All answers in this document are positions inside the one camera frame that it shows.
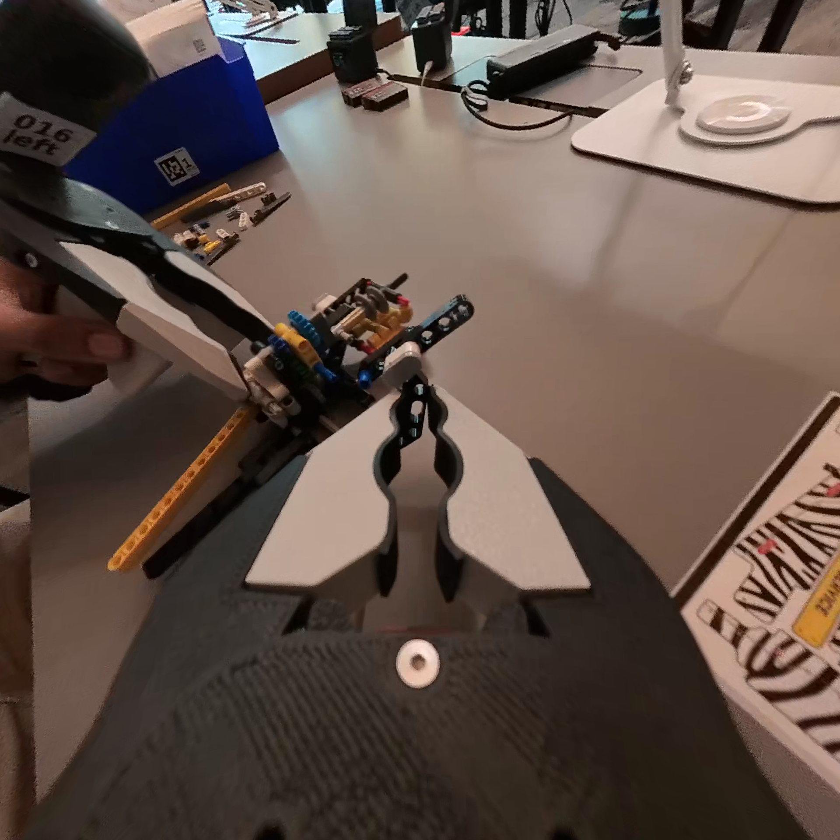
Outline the zebra print sticker sheet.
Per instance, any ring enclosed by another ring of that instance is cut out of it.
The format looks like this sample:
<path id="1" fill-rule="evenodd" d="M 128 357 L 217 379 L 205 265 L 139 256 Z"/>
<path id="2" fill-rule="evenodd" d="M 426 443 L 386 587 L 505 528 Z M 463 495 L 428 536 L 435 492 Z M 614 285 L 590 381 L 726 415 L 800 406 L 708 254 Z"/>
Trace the zebra print sticker sheet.
<path id="1" fill-rule="evenodd" d="M 672 596 L 724 696 L 839 789 L 839 395 Z"/>

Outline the pile of loose lego parts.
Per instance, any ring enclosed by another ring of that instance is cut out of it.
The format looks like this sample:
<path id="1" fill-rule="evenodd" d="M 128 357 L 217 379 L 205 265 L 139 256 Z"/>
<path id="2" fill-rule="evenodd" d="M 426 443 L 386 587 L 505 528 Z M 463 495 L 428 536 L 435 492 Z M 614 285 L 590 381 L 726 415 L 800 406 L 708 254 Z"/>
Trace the pile of loose lego parts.
<path id="1" fill-rule="evenodd" d="M 200 264 L 211 266 L 290 199 L 290 192 L 272 191 L 264 182 L 237 189 L 224 183 L 157 217 L 151 225 Z"/>

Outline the multicoloured lego chassis assembly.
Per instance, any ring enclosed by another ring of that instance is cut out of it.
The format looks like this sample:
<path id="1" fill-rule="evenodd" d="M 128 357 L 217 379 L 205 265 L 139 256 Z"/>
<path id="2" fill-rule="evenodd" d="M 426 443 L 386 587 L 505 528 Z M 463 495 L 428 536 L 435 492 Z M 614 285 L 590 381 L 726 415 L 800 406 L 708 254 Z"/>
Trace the multicoloured lego chassis assembly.
<path id="1" fill-rule="evenodd" d="M 323 294 L 309 314 L 289 311 L 267 339 L 248 346 L 239 366 L 245 402 L 121 542 L 107 570 L 162 576 L 253 491 L 372 404 L 378 369 L 367 360 L 411 326 L 412 305 L 399 290 L 406 280 L 361 279 L 339 296 Z"/>

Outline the white cardboard box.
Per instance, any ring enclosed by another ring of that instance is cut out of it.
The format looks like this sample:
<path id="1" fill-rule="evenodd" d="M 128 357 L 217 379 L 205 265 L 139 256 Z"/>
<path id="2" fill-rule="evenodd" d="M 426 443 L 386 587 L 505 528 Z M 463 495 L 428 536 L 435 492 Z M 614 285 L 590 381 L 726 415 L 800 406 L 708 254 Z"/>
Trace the white cardboard box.
<path id="1" fill-rule="evenodd" d="M 730 598 L 674 593 L 739 734 L 811 838 L 839 834 L 838 657 Z"/>

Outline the white monitor stand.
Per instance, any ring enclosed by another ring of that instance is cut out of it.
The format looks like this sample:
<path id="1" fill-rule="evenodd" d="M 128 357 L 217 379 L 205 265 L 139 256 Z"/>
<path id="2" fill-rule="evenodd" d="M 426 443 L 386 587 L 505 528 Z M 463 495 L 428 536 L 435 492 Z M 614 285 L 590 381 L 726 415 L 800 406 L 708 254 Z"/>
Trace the white monitor stand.
<path id="1" fill-rule="evenodd" d="M 574 133 L 576 151 L 743 192 L 839 201 L 838 86 L 697 75 L 681 2 L 660 2 L 665 78 Z"/>

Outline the blue plastic bin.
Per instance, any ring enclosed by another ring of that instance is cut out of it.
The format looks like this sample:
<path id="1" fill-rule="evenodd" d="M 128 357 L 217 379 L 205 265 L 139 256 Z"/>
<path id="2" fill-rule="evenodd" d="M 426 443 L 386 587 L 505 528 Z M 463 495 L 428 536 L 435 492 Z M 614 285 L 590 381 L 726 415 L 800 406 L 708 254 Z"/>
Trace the blue plastic bin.
<path id="1" fill-rule="evenodd" d="M 71 179 L 147 214 L 279 150 L 245 49 L 149 83 L 65 166 Z"/>

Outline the brown wooden table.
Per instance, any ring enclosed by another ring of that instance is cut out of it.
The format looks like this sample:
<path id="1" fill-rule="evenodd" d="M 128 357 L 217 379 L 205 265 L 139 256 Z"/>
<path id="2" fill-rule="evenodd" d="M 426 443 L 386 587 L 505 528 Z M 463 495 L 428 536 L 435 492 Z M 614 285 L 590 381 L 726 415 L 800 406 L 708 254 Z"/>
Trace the brown wooden table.
<path id="1" fill-rule="evenodd" d="M 209 21 L 219 38 L 244 47 L 263 102 L 268 105 L 333 74 L 329 35 L 346 25 L 343 13 L 289 10 L 247 25 L 245 14 L 215 13 Z"/>

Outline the black lego beam subassembly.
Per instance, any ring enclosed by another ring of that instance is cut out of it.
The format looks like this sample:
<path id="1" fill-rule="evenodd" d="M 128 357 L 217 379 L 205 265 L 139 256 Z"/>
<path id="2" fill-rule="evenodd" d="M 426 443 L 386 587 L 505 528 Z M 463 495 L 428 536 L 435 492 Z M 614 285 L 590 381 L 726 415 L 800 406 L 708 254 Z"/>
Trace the black lego beam subassembly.
<path id="1" fill-rule="evenodd" d="M 354 379 L 369 391 L 376 383 L 397 393 L 394 404 L 397 442 L 404 448 L 423 433 L 429 385 L 424 355 L 473 318 L 475 307 L 466 295 L 457 295 L 425 320 L 400 332 L 360 362 Z"/>

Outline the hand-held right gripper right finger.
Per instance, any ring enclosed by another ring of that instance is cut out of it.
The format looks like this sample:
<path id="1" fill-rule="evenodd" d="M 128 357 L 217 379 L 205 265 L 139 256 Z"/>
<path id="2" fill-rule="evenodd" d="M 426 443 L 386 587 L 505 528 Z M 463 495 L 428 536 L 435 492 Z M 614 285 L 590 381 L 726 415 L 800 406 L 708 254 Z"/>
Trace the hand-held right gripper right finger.
<path id="1" fill-rule="evenodd" d="M 444 388 L 430 386 L 427 424 L 437 506 L 434 567 L 446 603 L 484 625 L 499 607 L 591 592 L 529 457 Z"/>

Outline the black battery charger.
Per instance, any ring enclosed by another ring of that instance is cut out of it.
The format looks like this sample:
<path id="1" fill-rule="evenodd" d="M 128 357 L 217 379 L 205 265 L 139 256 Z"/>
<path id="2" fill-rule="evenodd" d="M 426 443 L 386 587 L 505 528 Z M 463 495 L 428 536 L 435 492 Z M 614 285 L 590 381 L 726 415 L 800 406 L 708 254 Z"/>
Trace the black battery charger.
<path id="1" fill-rule="evenodd" d="M 411 27 L 416 68 L 421 75 L 443 70 L 452 56 L 451 13 L 445 2 L 428 4 L 420 10 Z"/>
<path id="2" fill-rule="evenodd" d="M 336 79 L 353 85 L 377 75 L 372 28 L 342 26 L 329 33 L 327 49 Z"/>

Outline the white plastic part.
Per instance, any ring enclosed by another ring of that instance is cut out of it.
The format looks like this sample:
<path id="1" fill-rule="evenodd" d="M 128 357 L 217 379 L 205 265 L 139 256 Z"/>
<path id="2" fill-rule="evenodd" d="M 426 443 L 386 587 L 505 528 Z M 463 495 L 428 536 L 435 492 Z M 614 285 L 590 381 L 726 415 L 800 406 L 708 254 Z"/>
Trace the white plastic part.
<path id="1" fill-rule="evenodd" d="M 218 1 L 229 12 L 246 15 L 245 26 L 253 27 L 278 19 L 279 9 L 271 1 Z"/>

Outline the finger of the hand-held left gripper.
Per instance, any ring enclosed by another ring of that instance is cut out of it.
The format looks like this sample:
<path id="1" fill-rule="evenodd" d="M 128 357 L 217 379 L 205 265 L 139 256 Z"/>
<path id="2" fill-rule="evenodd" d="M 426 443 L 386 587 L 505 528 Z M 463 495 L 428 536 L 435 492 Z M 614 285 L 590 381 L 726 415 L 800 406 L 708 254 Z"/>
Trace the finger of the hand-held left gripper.
<path id="1" fill-rule="evenodd" d="M 187 253 L 172 241 L 59 242 L 59 309 L 69 303 L 68 313 L 105 321 L 135 344 L 139 356 L 110 372 L 124 389 L 137 390 L 173 365 L 246 399 L 234 349 L 248 340 L 152 278 L 152 259 L 162 251 Z"/>
<path id="2" fill-rule="evenodd" d="M 179 301 L 214 317 L 249 342 L 267 343 L 274 332 L 241 293 L 184 251 L 162 251 L 154 257 L 152 278 Z"/>

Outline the white papers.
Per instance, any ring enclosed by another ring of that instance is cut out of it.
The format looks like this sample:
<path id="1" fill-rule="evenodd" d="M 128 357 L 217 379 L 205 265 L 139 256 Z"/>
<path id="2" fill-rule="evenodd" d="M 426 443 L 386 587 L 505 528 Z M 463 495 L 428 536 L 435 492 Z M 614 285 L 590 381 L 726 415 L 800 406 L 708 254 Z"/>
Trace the white papers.
<path id="1" fill-rule="evenodd" d="M 179 1 L 157 7 L 128 21 L 126 27 L 158 78 L 224 56 L 202 1 Z"/>

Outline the person's left hand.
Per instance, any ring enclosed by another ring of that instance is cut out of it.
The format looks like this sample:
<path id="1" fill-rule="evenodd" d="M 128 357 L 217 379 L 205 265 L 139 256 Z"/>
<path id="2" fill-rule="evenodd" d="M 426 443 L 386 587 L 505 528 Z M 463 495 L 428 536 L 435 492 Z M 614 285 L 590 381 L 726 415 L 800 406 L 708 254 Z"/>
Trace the person's left hand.
<path id="1" fill-rule="evenodd" d="M 56 312 L 57 286 L 1 260 L 1 380 L 23 375 L 51 385 L 89 387 L 129 360 L 133 343 L 111 324 Z"/>

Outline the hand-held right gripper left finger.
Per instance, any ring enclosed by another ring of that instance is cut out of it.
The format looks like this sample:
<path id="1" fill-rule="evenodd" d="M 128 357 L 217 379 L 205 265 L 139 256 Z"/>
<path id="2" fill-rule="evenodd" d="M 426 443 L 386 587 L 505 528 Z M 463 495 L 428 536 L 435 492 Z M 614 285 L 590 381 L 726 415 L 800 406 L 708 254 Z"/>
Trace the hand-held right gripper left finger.
<path id="1" fill-rule="evenodd" d="M 246 586 L 363 612 L 398 568 L 391 484 L 421 436 L 421 380 L 409 379 L 342 427 L 306 463 L 255 556 Z"/>

